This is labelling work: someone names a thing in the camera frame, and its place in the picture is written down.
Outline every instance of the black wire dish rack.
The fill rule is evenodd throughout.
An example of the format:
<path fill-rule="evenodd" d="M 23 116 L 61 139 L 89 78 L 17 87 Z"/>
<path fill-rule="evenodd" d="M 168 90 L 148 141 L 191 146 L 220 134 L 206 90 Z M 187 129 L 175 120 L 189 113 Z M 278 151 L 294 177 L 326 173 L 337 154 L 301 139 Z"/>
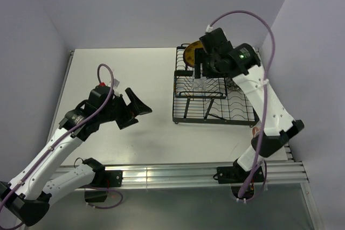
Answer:
<path fill-rule="evenodd" d="M 176 50 L 172 121 L 254 126 L 259 118 L 245 94 L 230 79 L 210 78 L 206 89 L 194 91 L 193 69 L 183 60 L 188 44 Z"/>

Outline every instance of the black cable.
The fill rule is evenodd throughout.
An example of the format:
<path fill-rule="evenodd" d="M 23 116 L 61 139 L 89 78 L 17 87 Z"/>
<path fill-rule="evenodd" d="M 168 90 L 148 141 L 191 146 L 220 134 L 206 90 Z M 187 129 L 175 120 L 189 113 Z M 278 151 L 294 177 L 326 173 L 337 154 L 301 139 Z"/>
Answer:
<path fill-rule="evenodd" d="M 75 168 L 75 163 L 76 163 L 79 159 L 81 159 L 81 161 L 84 162 L 84 159 L 82 159 L 81 157 L 78 157 L 78 158 L 74 161 L 74 164 L 73 164 L 74 168 Z"/>

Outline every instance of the gray wall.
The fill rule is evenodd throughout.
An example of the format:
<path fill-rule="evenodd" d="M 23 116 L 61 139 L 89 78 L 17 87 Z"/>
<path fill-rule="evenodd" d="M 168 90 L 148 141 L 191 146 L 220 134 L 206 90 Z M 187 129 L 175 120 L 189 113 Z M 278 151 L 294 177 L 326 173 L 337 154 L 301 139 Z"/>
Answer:
<path fill-rule="evenodd" d="M 274 24 L 269 78 L 285 107 L 303 119 L 293 141 L 327 229 L 345 225 L 344 0 L 285 0 Z M 263 56 L 268 57 L 265 40 Z"/>
<path fill-rule="evenodd" d="M 272 24 L 284 0 L 41 0 L 71 48 L 174 47 L 198 39 L 221 13 L 251 10 Z M 251 17 L 218 24 L 235 44 L 261 46 L 267 32 Z"/>
<path fill-rule="evenodd" d="M 37 0 L 0 6 L 0 180 L 8 181 L 45 144 L 68 55 Z M 6 212 L 1 225 L 13 226 Z"/>

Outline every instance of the robotic arm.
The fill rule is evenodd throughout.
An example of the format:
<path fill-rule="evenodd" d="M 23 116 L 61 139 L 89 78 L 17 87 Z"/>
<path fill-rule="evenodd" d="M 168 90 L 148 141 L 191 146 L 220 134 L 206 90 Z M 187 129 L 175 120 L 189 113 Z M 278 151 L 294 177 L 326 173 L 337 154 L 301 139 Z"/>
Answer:
<path fill-rule="evenodd" d="M 208 78 L 231 78 L 242 89 L 261 120 L 264 113 L 263 86 L 267 86 L 268 105 L 259 164 L 299 133 L 304 124 L 301 120 L 292 118 L 268 80 L 264 81 L 264 67 L 253 47 L 241 44 L 233 48 L 221 28 L 207 32 L 200 41 L 203 50 L 195 53 L 195 78 L 200 78 L 201 75 Z M 245 179 L 247 172 L 252 169 L 258 137 L 252 140 L 251 146 L 234 162 L 237 171 L 235 175 L 241 175 Z"/>
<path fill-rule="evenodd" d="M 36 224 L 47 213 L 51 205 L 75 189 L 84 185 L 99 186 L 105 180 L 105 167 L 93 158 L 89 158 L 84 160 L 75 170 L 49 181 L 67 156 L 83 141 L 86 141 L 92 133 L 96 132 L 100 124 L 116 121 L 119 128 L 124 129 L 138 123 L 136 119 L 138 115 L 152 112 L 130 88 L 127 88 L 125 92 L 131 100 L 129 105 L 126 105 L 122 95 L 113 94 L 97 116 L 94 116 L 53 148 L 52 143 L 55 143 L 68 130 L 88 118 L 106 101 L 110 90 L 111 88 L 105 86 L 104 83 L 96 86 L 90 92 L 87 100 L 66 113 L 59 123 L 59 128 L 37 157 L 9 183 L 0 182 L 1 201 L 20 183 L 20 187 L 11 195 L 5 206 L 27 226 Z M 23 184 L 21 182 L 23 176 L 34 167 L 47 150 L 50 151 L 49 155 L 35 168 Z"/>

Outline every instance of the rack wire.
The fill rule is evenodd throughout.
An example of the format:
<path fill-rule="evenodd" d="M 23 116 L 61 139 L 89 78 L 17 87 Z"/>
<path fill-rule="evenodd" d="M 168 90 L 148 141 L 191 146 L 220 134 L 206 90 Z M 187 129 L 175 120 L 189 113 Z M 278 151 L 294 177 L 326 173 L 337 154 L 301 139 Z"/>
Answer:
<path fill-rule="evenodd" d="M 259 118 L 250 101 L 242 90 L 232 89 L 229 80 L 207 79 L 205 91 L 194 91 L 192 68 L 183 61 L 183 52 L 187 46 L 188 44 L 183 44 L 176 49 L 172 120 L 176 124 L 255 125 Z"/>

